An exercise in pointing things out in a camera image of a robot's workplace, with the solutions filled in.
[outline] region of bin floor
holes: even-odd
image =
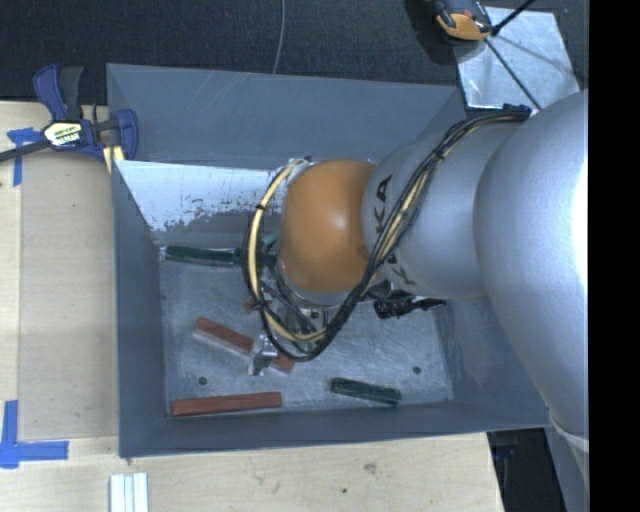
[[[257,312],[245,310],[249,294],[240,268],[165,261],[160,282],[167,412],[178,399],[262,391],[280,391],[286,409],[386,407],[331,393],[333,377],[397,388],[404,404],[453,398],[432,312],[381,320],[372,304],[361,304],[317,359],[296,363],[290,374],[270,368],[253,377],[247,356],[192,335],[196,320],[205,317],[257,339],[261,322]]]

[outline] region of metal plate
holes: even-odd
[[[487,7],[494,25],[512,11]],[[534,111],[579,91],[552,13],[524,11],[495,37],[454,48],[469,107],[528,105]]]
[[[240,268],[166,261],[160,281],[167,406],[184,398],[280,391],[283,409],[381,407],[331,393],[333,377],[397,388],[403,404],[453,398],[432,312],[381,320],[371,303],[362,304],[320,357],[296,364],[288,375],[267,369],[253,377],[248,357],[192,336],[203,316],[257,340],[261,322],[244,309],[249,293]],[[198,383],[202,377],[206,384]]]

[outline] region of clamp handle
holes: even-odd
[[[128,108],[116,112],[120,128],[120,146],[127,160],[133,160],[138,149],[138,120],[133,110]]]
[[[59,64],[51,64],[34,75],[38,101],[47,107],[52,121],[82,118],[78,89],[83,71],[82,67],[61,68]]]

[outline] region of yellow wire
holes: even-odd
[[[247,245],[249,283],[251,285],[251,289],[253,290],[253,293],[256,296],[258,296],[260,291],[259,289],[260,285],[258,280],[258,270],[257,270],[257,263],[256,263],[256,252],[257,252],[256,248],[258,245],[257,241],[258,241],[258,231],[259,231],[258,228],[260,226],[260,222],[264,215],[265,209],[271,202],[271,198],[275,194],[275,191],[278,189],[280,184],[291,174],[293,169],[300,163],[301,161],[296,161],[294,163],[289,164],[282,171],[280,171],[280,173],[276,176],[276,178],[269,185],[269,187],[267,188],[267,191],[265,192],[264,196],[260,200],[259,206],[256,209],[256,213],[253,217],[253,220],[249,228],[248,245]],[[267,315],[267,321],[269,322],[269,325],[273,327],[273,329],[277,331],[281,336],[287,338],[290,341],[296,341],[298,343],[315,343],[317,341],[320,341],[324,336],[325,328],[322,328],[319,331],[316,331],[315,333],[312,333],[312,334],[296,335],[290,332],[288,329],[285,329],[268,311],[265,311],[265,313]]]

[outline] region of black floor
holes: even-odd
[[[589,1],[539,0],[530,8],[554,13],[587,88]],[[286,0],[284,27],[282,0],[2,0],[0,12],[0,99],[35,101],[33,74],[52,63],[83,66],[80,101],[99,105],[107,103],[107,63],[458,83],[453,48],[423,0]],[[542,431],[489,439],[507,512],[564,512]]]

